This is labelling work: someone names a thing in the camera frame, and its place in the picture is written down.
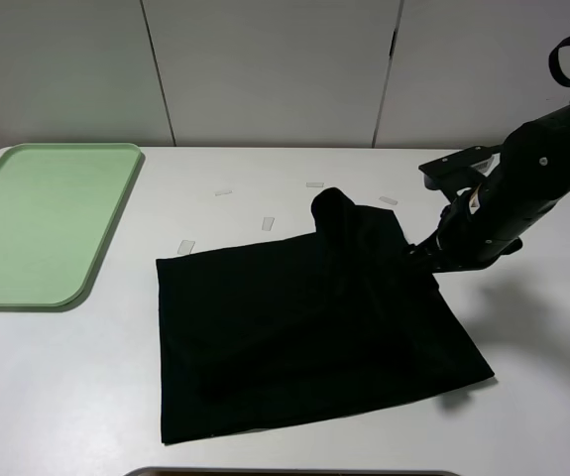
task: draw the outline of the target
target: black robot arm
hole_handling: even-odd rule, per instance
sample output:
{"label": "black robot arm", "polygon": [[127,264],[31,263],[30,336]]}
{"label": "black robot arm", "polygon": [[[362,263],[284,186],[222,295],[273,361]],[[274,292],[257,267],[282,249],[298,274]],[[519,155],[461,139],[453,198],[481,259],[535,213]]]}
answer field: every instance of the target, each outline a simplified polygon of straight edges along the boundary
{"label": "black robot arm", "polygon": [[[570,37],[551,53],[549,69],[570,87],[558,60],[566,46]],[[485,177],[477,165],[497,152],[500,163]],[[500,146],[468,149],[420,169],[426,186],[441,189],[451,203],[434,233],[406,250],[407,264],[430,273],[487,268],[519,250],[519,235],[570,191],[570,104],[523,124]]]}

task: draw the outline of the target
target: small white tag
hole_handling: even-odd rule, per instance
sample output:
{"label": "small white tag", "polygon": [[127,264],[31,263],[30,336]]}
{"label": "small white tag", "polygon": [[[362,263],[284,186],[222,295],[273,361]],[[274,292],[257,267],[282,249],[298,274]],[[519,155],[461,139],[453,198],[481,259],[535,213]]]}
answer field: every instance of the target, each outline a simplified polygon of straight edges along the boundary
{"label": "small white tag", "polygon": [[397,205],[399,202],[392,199],[392,198],[388,198],[387,196],[380,196],[380,200],[383,203],[387,203],[388,205]]}
{"label": "small white tag", "polygon": [[274,226],[275,218],[272,216],[266,216],[263,218],[263,231],[272,231],[272,226]]}
{"label": "small white tag", "polygon": [[176,251],[180,255],[189,255],[194,248],[194,241],[183,240]]}

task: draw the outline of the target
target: white table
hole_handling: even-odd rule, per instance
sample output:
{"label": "white table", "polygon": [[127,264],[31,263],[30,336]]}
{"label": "white table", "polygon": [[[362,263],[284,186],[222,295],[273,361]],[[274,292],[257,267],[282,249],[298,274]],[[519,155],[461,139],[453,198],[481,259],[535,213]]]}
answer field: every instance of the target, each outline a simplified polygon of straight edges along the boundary
{"label": "white table", "polygon": [[[438,276],[498,383],[412,405],[165,447],[155,259],[313,230],[340,187],[394,206],[408,239],[445,199],[421,163],[444,151],[144,148],[95,287],[64,313],[0,313],[0,475],[120,476],[146,466],[570,474],[570,195],[486,271]],[[215,196],[221,188],[233,193]],[[276,218],[271,232],[263,217]]]}

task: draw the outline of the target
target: small white object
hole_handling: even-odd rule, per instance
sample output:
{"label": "small white object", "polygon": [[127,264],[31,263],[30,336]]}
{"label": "small white object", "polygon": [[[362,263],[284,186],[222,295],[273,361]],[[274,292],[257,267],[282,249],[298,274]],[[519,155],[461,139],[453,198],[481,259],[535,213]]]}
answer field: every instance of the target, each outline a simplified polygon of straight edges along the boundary
{"label": "small white object", "polygon": [[263,218],[263,231],[272,231],[272,226],[274,226],[275,218],[272,216],[266,216]]}
{"label": "small white object", "polygon": [[486,174],[494,162],[494,156],[489,157],[486,161],[474,164],[472,167],[479,171],[481,174]]}
{"label": "small white object", "polygon": [[388,205],[397,205],[399,202],[392,199],[392,198],[388,198],[387,196],[380,196],[380,200],[383,203],[387,203]]}
{"label": "small white object", "polygon": [[470,214],[474,214],[481,208],[481,201],[479,200],[479,186],[476,187],[472,196],[470,196]]}
{"label": "small white object", "polygon": [[194,248],[195,241],[190,240],[183,240],[181,244],[178,246],[178,250],[176,251],[180,255],[189,255],[192,252],[192,248]]}

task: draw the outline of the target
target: black cloth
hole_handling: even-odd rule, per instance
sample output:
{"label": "black cloth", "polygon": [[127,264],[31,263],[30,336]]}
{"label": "black cloth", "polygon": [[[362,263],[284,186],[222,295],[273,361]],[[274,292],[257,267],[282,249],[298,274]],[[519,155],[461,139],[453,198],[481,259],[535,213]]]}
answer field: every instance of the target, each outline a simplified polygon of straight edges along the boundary
{"label": "black cloth", "polygon": [[494,375],[395,214],[329,188],[316,232],[157,260],[162,441],[343,417]]}

